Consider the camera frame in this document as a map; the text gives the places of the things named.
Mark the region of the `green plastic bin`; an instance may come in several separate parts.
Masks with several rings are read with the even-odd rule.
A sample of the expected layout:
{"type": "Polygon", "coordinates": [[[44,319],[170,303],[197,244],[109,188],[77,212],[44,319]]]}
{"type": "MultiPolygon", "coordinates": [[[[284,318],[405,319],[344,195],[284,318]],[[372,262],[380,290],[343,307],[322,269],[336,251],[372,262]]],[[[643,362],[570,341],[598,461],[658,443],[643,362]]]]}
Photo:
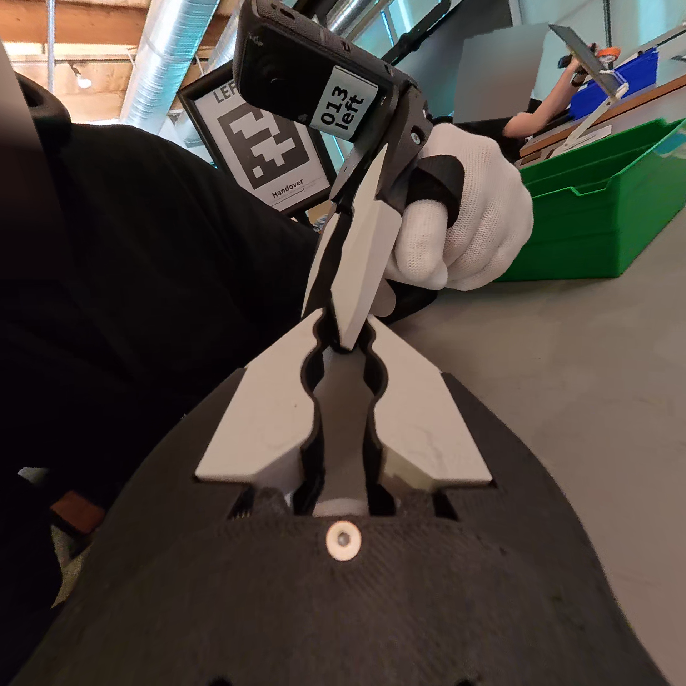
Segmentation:
{"type": "Polygon", "coordinates": [[[638,125],[521,177],[535,224],[498,281],[618,277],[685,206],[685,120],[638,125]]]}

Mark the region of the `wooden desk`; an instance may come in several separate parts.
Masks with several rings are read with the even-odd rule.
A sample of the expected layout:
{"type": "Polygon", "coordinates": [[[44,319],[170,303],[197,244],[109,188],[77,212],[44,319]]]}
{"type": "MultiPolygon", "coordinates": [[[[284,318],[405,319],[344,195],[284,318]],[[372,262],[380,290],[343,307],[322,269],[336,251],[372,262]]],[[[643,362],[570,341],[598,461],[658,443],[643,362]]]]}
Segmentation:
{"type": "MultiPolygon", "coordinates": [[[[685,75],[664,84],[640,90],[623,98],[601,116],[587,133],[594,133],[607,125],[618,134],[656,119],[666,122],[685,118],[685,75]]],[[[536,164],[550,156],[553,150],[574,132],[586,119],[571,121],[531,139],[520,152],[517,167],[536,164]]]]}

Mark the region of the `silver air duct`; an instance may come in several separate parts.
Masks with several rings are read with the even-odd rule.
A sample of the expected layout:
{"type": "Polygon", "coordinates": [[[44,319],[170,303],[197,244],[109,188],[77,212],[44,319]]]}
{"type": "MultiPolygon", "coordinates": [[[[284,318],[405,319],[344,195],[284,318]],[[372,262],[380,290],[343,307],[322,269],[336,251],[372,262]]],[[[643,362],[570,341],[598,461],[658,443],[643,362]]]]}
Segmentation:
{"type": "Polygon", "coordinates": [[[219,1],[152,1],[119,123],[158,134],[219,1]]]}

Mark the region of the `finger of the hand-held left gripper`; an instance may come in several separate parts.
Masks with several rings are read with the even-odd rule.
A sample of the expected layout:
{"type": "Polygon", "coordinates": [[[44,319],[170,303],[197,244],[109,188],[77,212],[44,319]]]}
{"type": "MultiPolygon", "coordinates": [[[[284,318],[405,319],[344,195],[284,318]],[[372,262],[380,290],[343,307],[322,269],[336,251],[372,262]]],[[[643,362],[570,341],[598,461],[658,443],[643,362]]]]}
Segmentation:
{"type": "Polygon", "coordinates": [[[317,309],[329,306],[331,286],[338,273],[342,247],[348,236],[352,220],[353,214],[350,210],[339,211],[337,207],[332,207],[327,216],[327,221],[319,235],[307,279],[302,319],[317,309]]]}
{"type": "Polygon", "coordinates": [[[401,226],[401,213],[377,200],[377,186],[387,156],[383,146],[369,166],[353,199],[353,215],[330,288],[339,346],[353,350],[401,226]]]}

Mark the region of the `framed marker poster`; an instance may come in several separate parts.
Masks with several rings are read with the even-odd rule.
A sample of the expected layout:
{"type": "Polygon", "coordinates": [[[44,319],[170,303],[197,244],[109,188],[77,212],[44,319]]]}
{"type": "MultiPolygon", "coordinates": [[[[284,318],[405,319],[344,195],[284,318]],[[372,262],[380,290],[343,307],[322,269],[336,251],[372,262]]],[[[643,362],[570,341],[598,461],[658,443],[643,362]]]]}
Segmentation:
{"type": "Polygon", "coordinates": [[[217,168],[290,217],[329,199],[335,170],[321,135],[247,103],[224,64],[178,91],[217,168]]]}

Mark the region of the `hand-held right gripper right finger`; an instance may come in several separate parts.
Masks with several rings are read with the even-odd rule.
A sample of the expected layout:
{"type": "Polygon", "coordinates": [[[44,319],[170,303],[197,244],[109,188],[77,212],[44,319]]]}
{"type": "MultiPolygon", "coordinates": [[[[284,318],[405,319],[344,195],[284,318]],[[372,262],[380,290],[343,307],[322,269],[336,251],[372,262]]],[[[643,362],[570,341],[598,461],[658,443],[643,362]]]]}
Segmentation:
{"type": "Polygon", "coordinates": [[[370,514],[393,515],[414,491],[492,484],[441,371],[373,315],[360,350],[372,394],[362,447],[370,514]]]}

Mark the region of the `white stand with board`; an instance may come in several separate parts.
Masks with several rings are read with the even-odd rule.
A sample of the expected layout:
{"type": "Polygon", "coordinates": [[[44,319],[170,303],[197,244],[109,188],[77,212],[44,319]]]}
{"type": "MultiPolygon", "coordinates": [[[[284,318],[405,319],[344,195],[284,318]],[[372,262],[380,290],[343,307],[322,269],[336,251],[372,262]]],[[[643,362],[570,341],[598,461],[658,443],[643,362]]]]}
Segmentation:
{"type": "Polygon", "coordinates": [[[581,124],[576,126],[560,146],[551,152],[548,156],[550,159],[575,148],[588,129],[596,125],[597,120],[602,118],[611,107],[622,99],[628,92],[630,84],[621,74],[617,74],[608,64],[599,60],[595,52],[581,40],[574,30],[556,24],[549,24],[549,27],[565,43],[588,75],[593,78],[606,95],[605,100],[581,124]]]}

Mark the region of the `person's left hand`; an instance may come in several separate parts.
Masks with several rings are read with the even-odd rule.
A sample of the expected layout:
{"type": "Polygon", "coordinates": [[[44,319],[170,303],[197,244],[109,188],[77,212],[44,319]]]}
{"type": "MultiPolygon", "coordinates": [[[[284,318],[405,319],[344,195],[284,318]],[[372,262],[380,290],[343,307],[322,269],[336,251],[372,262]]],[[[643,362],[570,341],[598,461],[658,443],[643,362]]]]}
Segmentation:
{"type": "Polygon", "coordinates": [[[492,139],[451,123],[432,129],[420,161],[447,157],[455,178],[432,197],[408,197],[372,313],[398,320],[444,288],[469,292],[499,279],[532,234],[533,202],[492,139]]]}

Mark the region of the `blue plastic bin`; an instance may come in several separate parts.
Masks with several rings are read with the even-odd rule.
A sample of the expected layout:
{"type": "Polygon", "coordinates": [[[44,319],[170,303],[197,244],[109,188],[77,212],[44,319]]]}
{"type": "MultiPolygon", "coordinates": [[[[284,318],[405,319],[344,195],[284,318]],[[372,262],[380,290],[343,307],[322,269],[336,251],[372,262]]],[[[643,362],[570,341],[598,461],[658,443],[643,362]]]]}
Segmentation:
{"type": "MultiPolygon", "coordinates": [[[[629,83],[626,96],[655,84],[658,68],[658,49],[651,48],[615,69],[615,73],[629,83]]],[[[572,97],[570,116],[572,120],[582,119],[592,113],[606,99],[605,92],[590,80],[572,97]]]]}

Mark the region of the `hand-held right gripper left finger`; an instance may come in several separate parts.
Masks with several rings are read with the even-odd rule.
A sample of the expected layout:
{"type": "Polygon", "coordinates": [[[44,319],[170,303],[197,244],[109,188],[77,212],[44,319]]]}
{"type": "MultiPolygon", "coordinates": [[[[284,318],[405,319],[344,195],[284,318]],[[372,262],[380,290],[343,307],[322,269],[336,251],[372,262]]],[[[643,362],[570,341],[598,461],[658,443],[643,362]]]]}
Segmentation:
{"type": "Polygon", "coordinates": [[[317,308],[253,358],[196,470],[202,482],[273,488],[297,515],[324,485],[324,432],[314,390],[324,376],[329,317],[317,308]]]}

